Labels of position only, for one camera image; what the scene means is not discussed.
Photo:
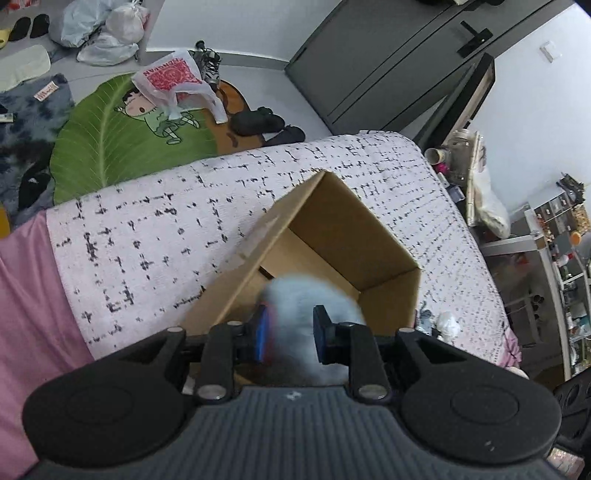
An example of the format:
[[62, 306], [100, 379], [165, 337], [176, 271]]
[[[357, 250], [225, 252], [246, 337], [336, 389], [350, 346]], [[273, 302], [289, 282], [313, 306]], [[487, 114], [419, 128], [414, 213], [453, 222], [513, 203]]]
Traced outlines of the white desk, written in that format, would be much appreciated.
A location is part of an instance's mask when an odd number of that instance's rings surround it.
[[590, 350], [590, 276], [577, 252], [584, 230], [546, 240], [535, 208], [512, 225], [512, 237], [481, 251], [500, 290], [530, 376], [569, 380], [584, 370]]

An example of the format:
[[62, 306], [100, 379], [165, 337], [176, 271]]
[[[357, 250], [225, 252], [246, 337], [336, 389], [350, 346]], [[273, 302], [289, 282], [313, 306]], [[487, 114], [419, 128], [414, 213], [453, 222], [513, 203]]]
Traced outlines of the small drawer organizer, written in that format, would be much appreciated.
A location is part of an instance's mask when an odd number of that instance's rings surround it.
[[553, 242], [564, 233], [571, 235], [577, 230], [570, 198], [563, 190], [552, 193], [547, 201], [534, 209], [534, 212], [549, 242]]

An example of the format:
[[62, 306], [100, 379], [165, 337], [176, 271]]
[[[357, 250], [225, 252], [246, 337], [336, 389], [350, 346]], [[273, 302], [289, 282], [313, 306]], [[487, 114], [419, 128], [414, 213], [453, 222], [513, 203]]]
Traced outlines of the black framed board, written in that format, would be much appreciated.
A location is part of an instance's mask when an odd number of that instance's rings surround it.
[[485, 53], [463, 75], [413, 141], [422, 152], [444, 145], [450, 135], [466, 128], [480, 110], [496, 81], [495, 59]]

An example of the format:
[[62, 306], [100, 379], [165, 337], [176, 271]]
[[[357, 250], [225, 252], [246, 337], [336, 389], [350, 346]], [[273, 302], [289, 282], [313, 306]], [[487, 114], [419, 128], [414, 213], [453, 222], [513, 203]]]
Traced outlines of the cream tote bag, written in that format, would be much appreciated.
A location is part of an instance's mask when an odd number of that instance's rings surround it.
[[484, 225], [497, 238], [508, 239], [511, 222], [507, 208], [497, 197], [487, 166], [487, 150], [480, 132], [458, 129], [449, 138], [453, 165], [464, 178], [465, 219], [469, 227]]

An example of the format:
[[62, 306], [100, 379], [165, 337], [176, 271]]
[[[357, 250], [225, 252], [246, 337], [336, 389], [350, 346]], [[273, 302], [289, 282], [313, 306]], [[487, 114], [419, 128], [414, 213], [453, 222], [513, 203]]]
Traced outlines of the black slippers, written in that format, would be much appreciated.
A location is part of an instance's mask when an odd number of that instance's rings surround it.
[[231, 117], [229, 128], [238, 136], [256, 136], [273, 134], [266, 140], [265, 146], [278, 146], [305, 141], [305, 133], [300, 127], [287, 125], [279, 115], [266, 107], [256, 110], [243, 110]]

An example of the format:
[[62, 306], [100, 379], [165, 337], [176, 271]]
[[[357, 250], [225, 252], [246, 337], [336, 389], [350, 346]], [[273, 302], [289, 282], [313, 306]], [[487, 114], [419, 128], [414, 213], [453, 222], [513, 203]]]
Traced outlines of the green leaf cartoon rug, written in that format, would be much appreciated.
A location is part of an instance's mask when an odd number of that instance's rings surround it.
[[56, 204], [218, 154], [208, 111], [188, 111], [174, 121], [157, 109], [128, 114], [137, 98], [126, 74], [74, 107], [50, 159]]

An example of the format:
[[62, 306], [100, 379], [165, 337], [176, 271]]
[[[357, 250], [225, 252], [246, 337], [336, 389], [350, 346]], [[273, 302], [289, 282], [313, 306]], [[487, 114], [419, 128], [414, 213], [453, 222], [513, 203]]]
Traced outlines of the white red plastic bag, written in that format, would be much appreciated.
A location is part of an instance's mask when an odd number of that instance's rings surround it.
[[187, 50], [174, 51], [138, 70], [131, 82], [169, 120], [180, 119], [185, 111], [206, 109], [216, 124], [228, 121], [221, 99], [201, 78]]

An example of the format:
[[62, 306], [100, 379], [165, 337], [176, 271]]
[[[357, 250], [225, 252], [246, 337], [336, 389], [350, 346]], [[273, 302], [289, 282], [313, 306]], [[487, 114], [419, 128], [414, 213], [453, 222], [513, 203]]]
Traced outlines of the brown cardboard box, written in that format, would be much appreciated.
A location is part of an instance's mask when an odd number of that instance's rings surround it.
[[359, 305], [362, 325], [377, 335], [414, 325], [420, 267], [341, 179], [322, 171], [256, 222], [186, 315], [184, 329], [198, 335], [229, 320], [249, 320], [263, 304], [263, 288], [287, 275], [341, 289]]

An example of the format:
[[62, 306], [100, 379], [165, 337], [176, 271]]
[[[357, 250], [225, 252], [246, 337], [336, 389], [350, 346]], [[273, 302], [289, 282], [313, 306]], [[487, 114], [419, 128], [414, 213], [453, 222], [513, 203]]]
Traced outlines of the grey denim plush toy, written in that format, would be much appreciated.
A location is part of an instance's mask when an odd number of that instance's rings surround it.
[[428, 336], [433, 335], [436, 328], [436, 317], [423, 301], [416, 313], [415, 329]]

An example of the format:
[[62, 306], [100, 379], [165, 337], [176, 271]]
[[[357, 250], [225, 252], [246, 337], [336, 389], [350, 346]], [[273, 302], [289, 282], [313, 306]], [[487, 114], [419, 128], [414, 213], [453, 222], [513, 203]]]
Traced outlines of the blue tie-dye rug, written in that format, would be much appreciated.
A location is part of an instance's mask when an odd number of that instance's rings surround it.
[[74, 107], [65, 76], [31, 80], [1, 94], [1, 206], [13, 229], [53, 206], [50, 159]]

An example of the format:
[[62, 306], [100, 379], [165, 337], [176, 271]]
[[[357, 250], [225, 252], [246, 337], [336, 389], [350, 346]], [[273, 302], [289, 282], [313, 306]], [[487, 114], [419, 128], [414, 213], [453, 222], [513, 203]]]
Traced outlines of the white garbage bags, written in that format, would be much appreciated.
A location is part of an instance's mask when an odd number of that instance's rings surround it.
[[73, 1], [51, 21], [48, 34], [76, 50], [78, 62], [114, 66], [138, 52], [149, 17], [141, 1]]

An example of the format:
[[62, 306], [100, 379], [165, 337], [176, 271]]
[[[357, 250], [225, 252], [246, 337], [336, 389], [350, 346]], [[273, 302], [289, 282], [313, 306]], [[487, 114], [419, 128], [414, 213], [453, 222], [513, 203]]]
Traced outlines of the fluffy blue pink plush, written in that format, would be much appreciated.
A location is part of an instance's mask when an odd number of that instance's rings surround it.
[[332, 322], [365, 323], [359, 305], [341, 289], [307, 275], [273, 279], [259, 301], [270, 314], [263, 364], [250, 378], [263, 386], [331, 386], [348, 381], [348, 368], [318, 361], [314, 336], [315, 306]]

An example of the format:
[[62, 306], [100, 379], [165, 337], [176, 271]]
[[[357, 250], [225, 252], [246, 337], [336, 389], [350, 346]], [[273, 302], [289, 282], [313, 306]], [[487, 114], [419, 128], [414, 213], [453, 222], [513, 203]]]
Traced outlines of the white crumpled soft pouch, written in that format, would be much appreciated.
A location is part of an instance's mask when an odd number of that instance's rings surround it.
[[452, 344], [460, 335], [462, 327], [456, 316], [451, 312], [442, 312], [435, 320], [437, 337], [448, 344]]

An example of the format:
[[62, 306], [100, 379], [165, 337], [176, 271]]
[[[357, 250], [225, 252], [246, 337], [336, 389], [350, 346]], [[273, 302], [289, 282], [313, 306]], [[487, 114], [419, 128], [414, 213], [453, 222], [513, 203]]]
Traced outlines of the pink bed sheet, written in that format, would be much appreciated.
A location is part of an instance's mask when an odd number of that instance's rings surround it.
[[1, 477], [36, 462], [21, 414], [38, 386], [92, 361], [41, 212], [1, 240]]

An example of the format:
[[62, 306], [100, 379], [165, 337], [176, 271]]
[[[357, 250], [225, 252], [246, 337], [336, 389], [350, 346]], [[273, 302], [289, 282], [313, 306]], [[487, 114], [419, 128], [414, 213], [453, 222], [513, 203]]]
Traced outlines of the paper cup tube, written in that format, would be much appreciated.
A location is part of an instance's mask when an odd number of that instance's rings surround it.
[[453, 160], [452, 152], [446, 147], [429, 148], [424, 155], [428, 163], [433, 167], [438, 165], [450, 166]]

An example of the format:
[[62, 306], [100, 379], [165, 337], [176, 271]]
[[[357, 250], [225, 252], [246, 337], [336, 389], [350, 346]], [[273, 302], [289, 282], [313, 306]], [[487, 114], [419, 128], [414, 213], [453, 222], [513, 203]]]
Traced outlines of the grey sneakers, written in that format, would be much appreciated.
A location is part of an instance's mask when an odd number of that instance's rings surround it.
[[216, 92], [221, 78], [219, 77], [219, 66], [221, 66], [221, 55], [205, 46], [204, 40], [195, 43], [190, 52], [193, 60], [197, 64], [201, 78]]

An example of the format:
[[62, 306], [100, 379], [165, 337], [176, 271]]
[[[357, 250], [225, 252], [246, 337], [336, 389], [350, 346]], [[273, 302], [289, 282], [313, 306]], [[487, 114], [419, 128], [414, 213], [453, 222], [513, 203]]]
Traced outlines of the dark grey door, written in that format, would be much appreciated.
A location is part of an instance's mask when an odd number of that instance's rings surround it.
[[343, 1], [287, 65], [334, 134], [400, 131], [568, 1]]

